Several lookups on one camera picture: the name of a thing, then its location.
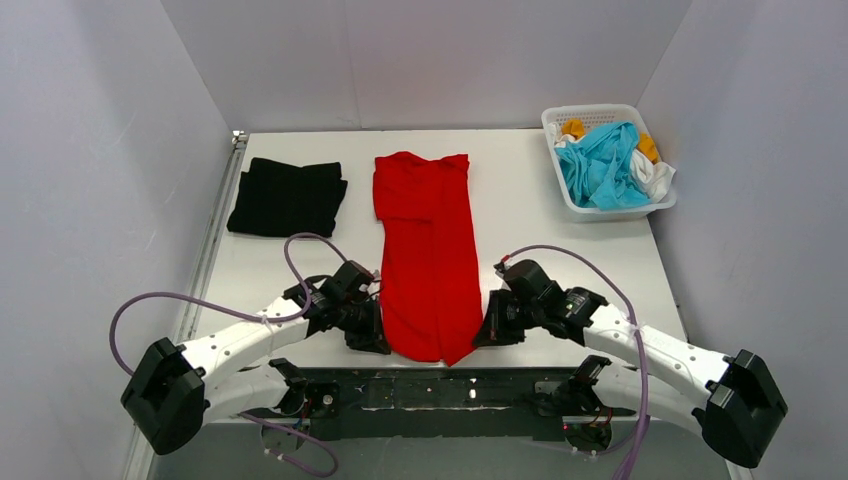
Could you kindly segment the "red t-shirt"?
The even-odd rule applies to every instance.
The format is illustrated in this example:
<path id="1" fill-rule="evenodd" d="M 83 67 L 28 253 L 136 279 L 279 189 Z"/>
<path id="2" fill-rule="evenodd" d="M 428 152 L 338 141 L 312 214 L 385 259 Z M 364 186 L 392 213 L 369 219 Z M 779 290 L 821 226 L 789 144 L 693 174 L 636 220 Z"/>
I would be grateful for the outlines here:
<path id="1" fill-rule="evenodd" d="M 384 329 L 391 348 L 413 361 L 457 364 L 483 322 L 469 167 L 465 154 L 375 160 Z"/>

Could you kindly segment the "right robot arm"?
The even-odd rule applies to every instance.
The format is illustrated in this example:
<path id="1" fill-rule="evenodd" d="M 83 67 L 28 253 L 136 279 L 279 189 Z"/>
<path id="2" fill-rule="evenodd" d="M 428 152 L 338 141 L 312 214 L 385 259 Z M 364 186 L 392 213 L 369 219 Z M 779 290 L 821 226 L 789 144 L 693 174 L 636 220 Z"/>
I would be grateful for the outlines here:
<path id="1" fill-rule="evenodd" d="M 761 357 L 709 351 L 636 326 L 603 296 L 561 287 L 530 259 L 495 270 L 503 286 L 490 293 L 474 346 L 518 344 L 527 330 L 542 328 L 592 352 L 559 386 L 533 394 L 541 411 L 645 412 L 700 435 L 733 464 L 759 466 L 788 412 Z"/>

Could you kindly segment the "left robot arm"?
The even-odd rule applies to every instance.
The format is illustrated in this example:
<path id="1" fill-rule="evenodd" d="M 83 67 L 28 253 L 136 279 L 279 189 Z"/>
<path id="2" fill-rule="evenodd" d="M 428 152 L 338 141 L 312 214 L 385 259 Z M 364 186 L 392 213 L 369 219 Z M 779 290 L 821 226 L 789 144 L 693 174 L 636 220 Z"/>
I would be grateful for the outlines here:
<path id="1" fill-rule="evenodd" d="M 160 339 L 147 348 L 121 404 L 159 455 L 177 451 L 203 426 L 243 412 L 306 415 L 324 394 L 275 352 L 337 328 L 350 349 L 388 354 L 380 287 L 377 272 L 347 260 L 332 275 L 286 289 L 252 321 L 179 345 Z"/>

